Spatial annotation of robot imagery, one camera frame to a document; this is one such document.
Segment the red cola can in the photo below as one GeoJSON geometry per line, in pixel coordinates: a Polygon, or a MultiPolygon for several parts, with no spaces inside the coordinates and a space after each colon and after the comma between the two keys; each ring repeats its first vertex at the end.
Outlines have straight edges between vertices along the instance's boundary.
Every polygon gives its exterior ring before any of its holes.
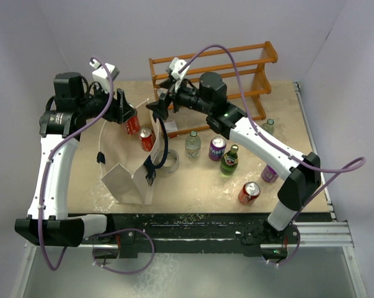
{"type": "Polygon", "coordinates": [[[121,124],[121,127],[127,135],[138,134],[140,132],[140,122],[137,112],[129,116],[129,118],[121,124]]]}
{"type": "Polygon", "coordinates": [[[259,185],[255,181],[247,182],[238,194],[238,200],[243,205],[251,205],[261,194],[259,185]]]}
{"type": "Polygon", "coordinates": [[[153,130],[149,127],[142,127],[139,131],[140,145],[144,151],[150,152],[155,143],[153,130]]]}

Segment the beige canvas tote bag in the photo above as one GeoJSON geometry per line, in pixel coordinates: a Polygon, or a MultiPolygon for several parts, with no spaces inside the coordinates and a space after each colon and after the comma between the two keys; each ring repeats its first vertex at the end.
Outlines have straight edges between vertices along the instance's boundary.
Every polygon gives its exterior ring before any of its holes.
{"type": "Polygon", "coordinates": [[[153,200],[155,183],[149,183],[144,162],[148,157],[155,162],[163,138],[158,120],[146,105],[153,102],[147,99],[136,106],[138,120],[142,127],[148,127],[154,135],[151,151],[142,149],[138,135],[128,135],[115,122],[105,121],[100,131],[99,153],[104,155],[100,163],[102,182],[111,195],[121,204],[150,205],[153,200]]]}

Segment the clear glass bottle green cap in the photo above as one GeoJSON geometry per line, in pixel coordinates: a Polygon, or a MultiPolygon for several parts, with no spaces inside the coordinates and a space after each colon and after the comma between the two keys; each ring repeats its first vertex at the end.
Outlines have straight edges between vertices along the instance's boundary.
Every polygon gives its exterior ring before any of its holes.
{"type": "Polygon", "coordinates": [[[201,139],[197,131],[191,131],[185,140],[186,156],[189,158],[198,158],[200,156],[201,144],[201,139]]]}

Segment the purple Fanta can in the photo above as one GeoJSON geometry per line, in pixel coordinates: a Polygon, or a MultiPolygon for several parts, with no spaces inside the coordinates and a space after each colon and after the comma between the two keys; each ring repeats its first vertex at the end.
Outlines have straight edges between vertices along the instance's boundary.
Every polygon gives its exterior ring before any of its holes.
{"type": "Polygon", "coordinates": [[[214,137],[210,141],[208,156],[212,161],[220,161],[225,153],[226,140],[223,137],[214,137]]]}

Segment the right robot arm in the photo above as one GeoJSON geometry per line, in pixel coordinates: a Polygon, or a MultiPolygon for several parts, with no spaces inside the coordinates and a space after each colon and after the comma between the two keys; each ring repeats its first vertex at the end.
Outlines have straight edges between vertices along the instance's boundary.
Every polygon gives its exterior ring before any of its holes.
{"type": "Polygon", "coordinates": [[[278,243],[286,235],[285,228],[297,218],[321,185],[319,156],[315,153],[304,155],[288,148],[258,127],[247,112],[229,102],[227,85],[218,73],[202,74],[198,88],[188,87],[186,79],[173,76],[160,86],[166,92],[161,93],[157,101],[145,105],[155,119],[166,120],[170,105],[174,106],[174,112],[185,107],[203,113],[210,129],[251,151],[284,181],[277,194],[278,203],[264,227],[265,238],[278,243]]]}

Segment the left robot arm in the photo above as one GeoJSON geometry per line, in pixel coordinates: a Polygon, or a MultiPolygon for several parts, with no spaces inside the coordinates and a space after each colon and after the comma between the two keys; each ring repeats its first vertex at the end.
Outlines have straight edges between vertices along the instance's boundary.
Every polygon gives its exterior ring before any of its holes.
{"type": "Polygon", "coordinates": [[[68,215],[71,165],[82,131],[99,119],[122,124],[127,106],[125,93],[112,83],[118,69],[107,66],[92,72],[89,84],[76,72],[57,74],[55,94],[39,120],[41,160],[37,186],[24,219],[14,229],[34,245],[77,247],[94,235],[101,243],[114,240],[116,229],[104,215],[68,215]]]}

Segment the white card on shelf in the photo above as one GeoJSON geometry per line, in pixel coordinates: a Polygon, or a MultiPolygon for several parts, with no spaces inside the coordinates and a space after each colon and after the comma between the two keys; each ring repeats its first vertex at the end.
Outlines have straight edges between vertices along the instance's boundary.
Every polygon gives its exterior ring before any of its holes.
{"type": "Polygon", "coordinates": [[[165,127],[167,133],[172,133],[172,132],[178,132],[179,131],[179,129],[177,127],[177,124],[174,120],[165,122],[164,127],[165,127]]]}

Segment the clear tape roll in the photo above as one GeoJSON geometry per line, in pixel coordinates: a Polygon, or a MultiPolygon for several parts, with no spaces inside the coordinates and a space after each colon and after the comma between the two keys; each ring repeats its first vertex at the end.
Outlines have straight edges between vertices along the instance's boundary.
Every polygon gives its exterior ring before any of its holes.
{"type": "Polygon", "coordinates": [[[180,157],[178,152],[173,149],[168,149],[167,158],[162,167],[159,168],[163,173],[173,173],[179,169],[180,157]]]}

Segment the purple soda can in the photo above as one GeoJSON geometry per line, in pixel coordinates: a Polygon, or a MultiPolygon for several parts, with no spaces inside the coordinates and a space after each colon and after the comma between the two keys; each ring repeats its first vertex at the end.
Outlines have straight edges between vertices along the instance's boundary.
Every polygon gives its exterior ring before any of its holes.
{"type": "Polygon", "coordinates": [[[278,174],[269,165],[266,165],[261,172],[261,178],[267,183],[274,183],[278,179],[278,174]]]}

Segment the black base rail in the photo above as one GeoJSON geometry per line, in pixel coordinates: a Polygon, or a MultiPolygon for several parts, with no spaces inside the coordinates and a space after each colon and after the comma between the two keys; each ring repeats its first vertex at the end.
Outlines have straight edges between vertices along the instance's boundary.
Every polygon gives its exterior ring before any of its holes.
{"type": "Polygon", "coordinates": [[[288,225],[272,232],[266,213],[109,214],[103,238],[89,237],[84,245],[119,248],[121,258],[138,253],[242,254],[286,256],[300,233],[288,225]]]}

